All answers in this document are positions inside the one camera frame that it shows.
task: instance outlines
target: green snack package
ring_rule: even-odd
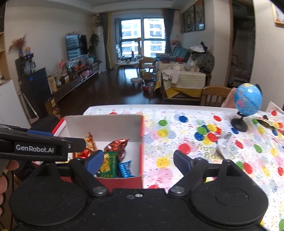
[[[104,163],[100,167],[100,177],[115,178],[118,152],[104,152]]]

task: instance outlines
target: open box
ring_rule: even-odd
[[[114,188],[142,188],[143,154],[141,136],[143,134],[141,115],[73,115],[64,117],[53,130],[54,136],[86,138],[90,132],[98,149],[117,139],[130,139],[125,148],[122,162],[131,160],[131,178],[97,179],[112,192]]]

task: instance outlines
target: window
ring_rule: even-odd
[[[161,51],[162,46],[150,46],[151,51]]]
[[[136,38],[142,38],[140,45],[144,56],[156,57],[156,53],[165,53],[166,37],[163,18],[140,18],[121,20],[121,30],[116,31],[120,37],[122,55],[131,56],[132,51],[138,54]]]

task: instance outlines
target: television screen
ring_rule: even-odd
[[[68,59],[75,59],[88,53],[86,35],[67,35],[66,48]]]

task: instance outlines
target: metal bolt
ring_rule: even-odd
[[[181,194],[185,192],[185,189],[182,186],[174,186],[171,188],[171,191],[175,194]]]
[[[135,196],[133,196],[133,195],[128,195],[127,198],[132,200],[132,199],[135,198]]]
[[[107,192],[107,188],[103,186],[98,186],[98,187],[93,188],[93,192],[96,194],[104,194]]]
[[[135,196],[136,196],[136,197],[143,197],[143,194],[137,193],[137,194],[135,194]]]

